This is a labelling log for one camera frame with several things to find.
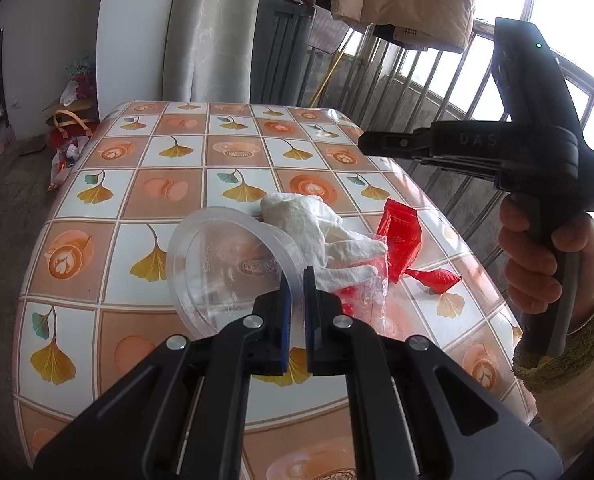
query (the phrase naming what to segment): sleeve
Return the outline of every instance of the sleeve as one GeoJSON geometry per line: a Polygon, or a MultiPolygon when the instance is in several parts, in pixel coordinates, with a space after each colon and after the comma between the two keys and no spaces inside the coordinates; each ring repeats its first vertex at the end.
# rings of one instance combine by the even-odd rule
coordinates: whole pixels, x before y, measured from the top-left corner
{"type": "Polygon", "coordinates": [[[537,402],[544,427],[564,462],[594,436],[594,317],[569,336],[561,357],[537,357],[517,349],[514,374],[537,402]]]}

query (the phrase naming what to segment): bag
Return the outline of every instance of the bag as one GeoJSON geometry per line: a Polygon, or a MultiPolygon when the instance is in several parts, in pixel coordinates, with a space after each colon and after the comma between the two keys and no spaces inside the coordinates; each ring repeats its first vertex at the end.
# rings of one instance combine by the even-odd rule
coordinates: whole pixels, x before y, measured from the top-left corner
{"type": "Polygon", "coordinates": [[[55,129],[50,132],[50,146],[56,150],[64,143],[64,139],[70,137],[78,137],[85,135],[89,139],[93,135],[93,131],[98,126],[98,123],[92,119],[81,119],[73,112],[68,110],[55,110],[53,114],[53,124],[55,129]],[[66,115],[70,120],[58,121],[57,116],[66,115]]]}

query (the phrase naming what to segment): clear plastic lid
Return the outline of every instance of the clear plastic lid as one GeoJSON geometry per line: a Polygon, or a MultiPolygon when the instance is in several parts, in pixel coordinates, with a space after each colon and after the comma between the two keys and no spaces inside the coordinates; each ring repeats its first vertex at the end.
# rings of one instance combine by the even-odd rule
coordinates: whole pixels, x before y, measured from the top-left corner
{"type": "Polygon", "coordinates": [[[251,313],[255,298],[279,289],[291,294],[291,345],[303,347],[301,251],[286,233],[227,207],[191,213],[168,244],[166,274],[175,307],[197,338],[215,335],[251,313]]]}

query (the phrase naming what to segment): human hand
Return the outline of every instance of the human hand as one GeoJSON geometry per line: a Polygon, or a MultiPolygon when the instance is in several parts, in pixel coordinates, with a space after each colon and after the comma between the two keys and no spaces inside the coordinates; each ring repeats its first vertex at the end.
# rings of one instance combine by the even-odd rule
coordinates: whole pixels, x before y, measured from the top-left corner
{"type": "MultiPolygon", "coordinates": [[[[509,196],[499,209],[503,225],[499,245],[509,256],[506,265],[508,295],[527,314],[544,312],[561,296],[561,284],[553,277],[557,270],[554,254],[528,238],[527,216],[509,196]]],[[[582,325],[594,312],[594,220],[582,213],[552,234],[554,246],[562,252],[581,251],[581,269],[570,328],[582,325]]]]}

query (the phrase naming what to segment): metal screw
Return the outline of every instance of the metal screw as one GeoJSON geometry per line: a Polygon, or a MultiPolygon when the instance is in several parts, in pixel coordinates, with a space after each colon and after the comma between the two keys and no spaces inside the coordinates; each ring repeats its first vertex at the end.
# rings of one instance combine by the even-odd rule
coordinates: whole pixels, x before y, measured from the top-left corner
{"type": "Polygon", "coordinates": [[[430,341],[422,335],[413,335],[408,338],[408,344],[411,349],[423,352],[429,348],[430,341]]]}
{"type": "Polygon", "coordinates": [[[350,325],[353,324],[353,318],[344,316],[335,316],[333,318],[333,325],[337,328],[350,328],[350,325]]]}
{"type": "Polygon", "coordinates": [[[264,324],[264,320],[260,316],[246,316],[244,318],[244,326],[246,328],[259,328],[264,324]]]}
{"type": "Polygon", "coordinates": [[[181,350],[186,346],[186,338],[183,335],[172,335],[166,339],[166,346],[170,350],[181,350]]]}

